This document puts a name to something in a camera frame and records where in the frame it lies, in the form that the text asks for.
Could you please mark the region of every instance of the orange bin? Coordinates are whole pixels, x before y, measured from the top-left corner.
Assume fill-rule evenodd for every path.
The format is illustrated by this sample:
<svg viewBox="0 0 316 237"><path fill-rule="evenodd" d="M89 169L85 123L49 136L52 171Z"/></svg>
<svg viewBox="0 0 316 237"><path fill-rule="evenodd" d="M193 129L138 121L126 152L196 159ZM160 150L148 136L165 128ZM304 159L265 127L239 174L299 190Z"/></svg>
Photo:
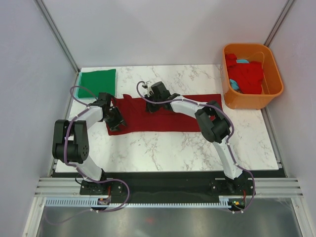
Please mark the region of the orange bin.
<svg viewBox="0 0 316 237"><path fill-rule="evenodd" d="M260 95L242 94L233 90L229 82L225 61L225 54L230 53L235 54L237 59L262 63L264 79ZM221 76L225 104L231 109L262 109L283 92L283 83L272 52L262 44L231 43L226 45L223 49Z"/></svg>

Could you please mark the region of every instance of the white wall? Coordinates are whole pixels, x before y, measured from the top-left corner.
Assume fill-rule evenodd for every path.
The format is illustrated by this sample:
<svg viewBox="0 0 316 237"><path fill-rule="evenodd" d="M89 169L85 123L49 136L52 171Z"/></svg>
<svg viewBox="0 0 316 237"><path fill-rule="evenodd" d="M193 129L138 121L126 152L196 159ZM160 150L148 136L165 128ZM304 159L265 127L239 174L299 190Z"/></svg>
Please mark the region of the white wall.
<svg viewBox="0 0 316 237"><path fill-rule="evenodd" d="M0 7L0 236L22 236L75 73L32 0Z"/></svg>
<svg viewBox="0 0 316 237"><path fill-rule="evenodd" d="M286 0L44 0L79 67L220 63L264 43Z"/></svg>
<svg viewBox="0 0 316 237"><path fill-rule="evenodd" d="M288 174L299 179L316 223L316 1L296 1L271 49L284 93L269 105Z"/></svg>

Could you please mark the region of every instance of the green cloth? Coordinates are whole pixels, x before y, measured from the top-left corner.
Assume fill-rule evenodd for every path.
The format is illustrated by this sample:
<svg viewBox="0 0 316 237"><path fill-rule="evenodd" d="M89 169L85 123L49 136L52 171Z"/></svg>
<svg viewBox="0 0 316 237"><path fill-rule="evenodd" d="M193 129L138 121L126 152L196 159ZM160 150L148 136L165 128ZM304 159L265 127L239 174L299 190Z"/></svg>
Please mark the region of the green cloth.
<svg viewBox="0 0 316 237"><path fill-rule="evenodd" d="M99 92L115 96L116 69L82 73L79 85L91 90L98 97ZM89 92L79 88L78 98L92 98Z"/></svg>

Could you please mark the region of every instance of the red cloth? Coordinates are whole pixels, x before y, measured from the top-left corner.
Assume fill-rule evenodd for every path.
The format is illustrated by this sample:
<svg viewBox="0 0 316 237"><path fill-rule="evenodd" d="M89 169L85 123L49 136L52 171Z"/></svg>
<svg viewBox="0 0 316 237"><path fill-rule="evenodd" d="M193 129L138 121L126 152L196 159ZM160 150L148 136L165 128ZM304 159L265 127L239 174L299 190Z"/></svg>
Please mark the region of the red cloth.
<svg viewBox="0 0 316 237"><path fill-rule="evenodd" d="M124 94L124 99L117 99L117 107L122 113L127 126L120 125L121 131L111 132L109 135L121 135L130 132L199 132L197 120L184 114L175 113L161 108L157 112L145 111L146 101L142 98L132 98ZM221 95L185 95L184 97L200 102L217 101L222 106Z"/></svg>
<svg viewBox="0 0 316 237"><path fill-rule="evenodd" d="M229 79L237 82L244 94L261 94L264 78L260 62L237 63L234 54L225 55Z"/></svg>

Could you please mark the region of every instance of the white marble table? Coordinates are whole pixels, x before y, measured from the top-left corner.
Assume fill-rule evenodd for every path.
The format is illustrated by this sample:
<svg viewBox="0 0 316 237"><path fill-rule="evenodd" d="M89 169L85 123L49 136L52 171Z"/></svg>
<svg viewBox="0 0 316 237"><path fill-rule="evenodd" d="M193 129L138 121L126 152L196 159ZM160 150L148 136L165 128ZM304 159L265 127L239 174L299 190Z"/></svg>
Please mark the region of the white marble table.
<svg viewBox="0 0 316 237"><path fill-rule="evenodd" d="M138 97L135 86L140 80L163 81L171 94L222 94L218 65L83 68L82 72L112 68L117 70L117 98L123 94ZM225 106L223 97L222 105L236 128L231 144L241 165L251 170L278 169L261 111L231 110ZM74 101L70 117L83 109L83 105ZM100 122L89 129L88 136L90 155L106 172L223 170L214 146L199 132L109 136L106 125ZM56 172L74 172L74 169L58 161Z"/></svg>

